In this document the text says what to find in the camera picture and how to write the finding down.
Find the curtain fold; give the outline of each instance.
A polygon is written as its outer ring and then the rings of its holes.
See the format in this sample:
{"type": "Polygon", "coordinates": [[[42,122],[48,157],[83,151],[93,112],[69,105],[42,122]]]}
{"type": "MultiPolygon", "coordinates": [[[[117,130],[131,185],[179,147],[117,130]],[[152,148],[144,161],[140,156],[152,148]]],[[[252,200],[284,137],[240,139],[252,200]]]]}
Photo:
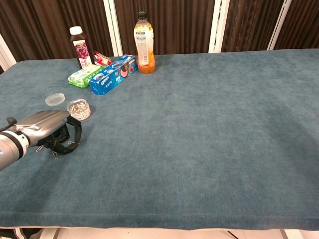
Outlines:
{"type": "Polygon", "coordinates": [[[154,53],[208,52],[215,0],[115,0],[124,54],[136,55],[134,26],[145,11],[154,29],[154,53]]]}
{"type": "Polygon", "coordinates": [[[293,0],[275,49],[319,48],[319,1],[293,0]]]}
{"type": "Polygon", "coordinates": [[[267,50],[284,0],[230,0],[222,52],[267,50]]]}
{"type": "Polygon", "coordinates": [[[103,0],[1,0],[0,33],[16,61],[74,58],[69,28],[90,49],[113,56],[103,0]]]}

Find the juice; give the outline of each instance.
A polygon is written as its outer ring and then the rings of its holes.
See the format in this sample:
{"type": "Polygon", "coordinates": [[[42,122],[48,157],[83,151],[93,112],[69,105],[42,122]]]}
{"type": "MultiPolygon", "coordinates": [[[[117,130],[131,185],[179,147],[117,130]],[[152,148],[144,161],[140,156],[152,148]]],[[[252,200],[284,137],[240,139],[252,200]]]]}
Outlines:
{"type": "Polygon", "coordinates": [[[138,68],[139,71],[147,74],[155,70],[154,32],[144,11],[138,13],[138,20],[134,28],[134,39],[138,50],[138,68]]]}

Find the grape juice bottle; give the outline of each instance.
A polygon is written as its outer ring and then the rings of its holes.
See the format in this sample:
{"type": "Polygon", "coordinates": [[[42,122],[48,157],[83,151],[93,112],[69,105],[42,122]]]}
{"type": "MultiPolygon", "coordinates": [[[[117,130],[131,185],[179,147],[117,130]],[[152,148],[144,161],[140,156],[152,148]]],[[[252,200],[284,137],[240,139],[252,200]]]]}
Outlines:
{"type": "Polygon", "coordinates": [[[154,33],[152,25],[147,21],[146,12],[140,11],[138,20],[134,28],[134,39],[138,50],[138,68],[139,71],[147,74],[155,70],[154,33]]]}
{"type": "Polygon", "coordinates": [[[76,58],[81,68],[87,67],[94,63],[92,52],[87,46],[85,35],[80,26],[70,28],[71,43],[74,47],[76,58]]]}

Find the oreo box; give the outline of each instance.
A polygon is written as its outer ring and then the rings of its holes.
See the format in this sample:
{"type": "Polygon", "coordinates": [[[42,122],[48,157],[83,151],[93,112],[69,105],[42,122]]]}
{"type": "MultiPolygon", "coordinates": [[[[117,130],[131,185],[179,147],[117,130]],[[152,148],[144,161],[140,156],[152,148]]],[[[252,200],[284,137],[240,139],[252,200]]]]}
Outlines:
{"type": "Polygon", "coordinates": [[[90,78],[92,93],[105,95],[137,70],[135,56],[124,55],[90,78]]]}

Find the green package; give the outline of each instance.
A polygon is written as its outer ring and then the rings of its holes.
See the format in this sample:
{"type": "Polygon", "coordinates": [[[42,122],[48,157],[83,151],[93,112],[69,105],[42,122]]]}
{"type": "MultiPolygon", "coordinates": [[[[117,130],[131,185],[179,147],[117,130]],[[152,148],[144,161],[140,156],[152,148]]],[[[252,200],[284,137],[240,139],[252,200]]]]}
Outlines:
{"type": "Polygon", "coordinates": [[[69,76],[69,84],[85,88],[89,85],[90,78],[102,69],[102,66],[97,66],[94,64],[89,65],[69,76]]]}

